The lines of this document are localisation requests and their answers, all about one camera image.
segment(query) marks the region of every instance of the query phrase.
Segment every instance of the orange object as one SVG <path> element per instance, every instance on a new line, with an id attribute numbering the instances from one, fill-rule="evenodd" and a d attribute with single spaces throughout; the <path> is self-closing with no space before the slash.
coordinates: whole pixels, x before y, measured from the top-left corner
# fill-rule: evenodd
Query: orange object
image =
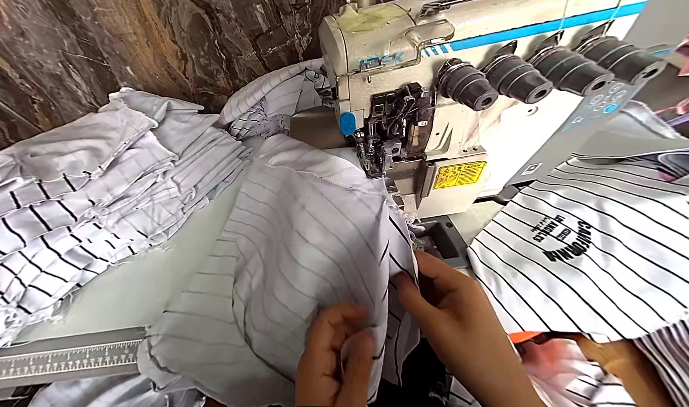
<path id="1" fill-rule="evenodd" d="M 525 342 L 526 340 L 531 340 L 532 338 L 535 338 L 536 336 L 542 334 L 542 332 L 515 332 L 514 334 L 508 334 L 508 337 L 510 337 L 510 340 L 512 343 L 521 343 Z"/>

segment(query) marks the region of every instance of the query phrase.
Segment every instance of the striped shirt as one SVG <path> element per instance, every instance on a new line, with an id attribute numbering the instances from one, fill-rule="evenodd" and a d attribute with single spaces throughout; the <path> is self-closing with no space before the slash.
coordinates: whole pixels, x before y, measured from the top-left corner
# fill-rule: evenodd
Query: striped shirt
<path id="1" fill-rule="evenodd" d="M 523 189 L 468 254 L 507 332 L 637 338 L 689 317 L 689 175 L 571 159 Z"/>
<path id="2" fill-rule="evenodd" d="M 410 236 L 384 181 L 274 135 L 200 271 L 150 329 L 153 365 L 220 402 L 288 404 L 318 310 L 352 301 L 369 310 L 375 338 L 373 401 L 380 376 L 402 383 L 402 362 L 419 341 L 390 295 L 389 277 L 403 271 L 416 276 Z"/>

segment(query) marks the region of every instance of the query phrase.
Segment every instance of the hand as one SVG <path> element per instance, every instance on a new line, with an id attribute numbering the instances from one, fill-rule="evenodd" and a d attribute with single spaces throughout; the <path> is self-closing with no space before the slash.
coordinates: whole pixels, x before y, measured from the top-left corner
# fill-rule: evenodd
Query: hand
<path id="1" fill-rule="evenodd" d="M 392 282 L 445 366 L 483 406 L 542 406 L 480 284 L 423 251 L 414 255 L 420 290 L 404 273 Z"/>
<path id="2" fill-rule="evenodd" d="M 367 405 L 374 339 L 367 330 L 361 330 L 366 318 L 367 310 L 351 303 L 319 313 L 296 369 L 296 407 Z M 339 351 L 350 337 L 344 380 L 340 380 Z"/>

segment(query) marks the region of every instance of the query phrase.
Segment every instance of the garment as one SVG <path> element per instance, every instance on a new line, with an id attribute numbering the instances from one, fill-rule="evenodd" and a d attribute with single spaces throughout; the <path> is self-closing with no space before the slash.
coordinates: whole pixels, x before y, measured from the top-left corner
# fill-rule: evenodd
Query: garment
<path id="1" fill-rule="evenodd" d="M 369 309 L 375 337 L 372 401 L 380 373 L 397 383 L 419 338 L 389 295 L 388 279 L 401 271 L 416 278 L 407 226 L 384 181 L 274 135 L 247 170 L 202 269 L 149 330 L 152 365 L 227 405 L 291 405 L 318 310 L 353 301 Z"/>
<path id="2" fill-rule="evenodd" d="M 674 402 L 689 407 L 689 319 L 633 342 L 657 368 Z"/>
<path id="3" fill-rule="evenodd" d="M 538 345 L 520 346 L 525 371 L 548 407 L 590 407 L 592 405 L 633 405 L 623 383 L 588 361 L 574 340 L 551 339 Z M 453 379 L 449 406 L 479 406 L 480 403 Z"/>
<path id="4" fill-rule="evenodd" d="M 468 255 L 507 332 L 637 338 L 689 317 L 689 175 L 571 159 L 518 193 Z"/>
<path id="5" fill-rule="evenodd" d="M 250 149 L 202 106 L 123 88 L 0 152 L 0 345 L 109 266 L 168 240 Z"/>

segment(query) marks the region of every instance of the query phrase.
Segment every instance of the brand logo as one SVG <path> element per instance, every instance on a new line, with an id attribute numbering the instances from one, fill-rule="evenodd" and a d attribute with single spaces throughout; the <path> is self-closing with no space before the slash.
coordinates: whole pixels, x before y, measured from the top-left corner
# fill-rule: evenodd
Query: brand logo
<path id="1" fill-rule="evenodd" d="M 545 255 L 551 262 L 565 262 L 583 255 L 591 247 L 591 228 L 587 222 L 578 221 L 578 229 L 574 230 L 564 225 L 560 215 L 556 217 L 545 216 L 530 231 L 534 232 L 531 238 L 538 244 L 543 244 L 547 237 L 552 237 L 557 241 L 560 248 L 555 250 L 544 250 Z"/>
<path id="2" fill-rule="evenodd" d="M 383 55 L 382 57 L 372 57 L 367 58 L 367 60 L 359 60 L 359 68 L 352 70 L 354 72 L 359 72 L 360 70 L 370 69 L 380 65 L 391 64 L 393 62 L 402 62 L 402 55 L 404 55 L 404 51 Z"/>

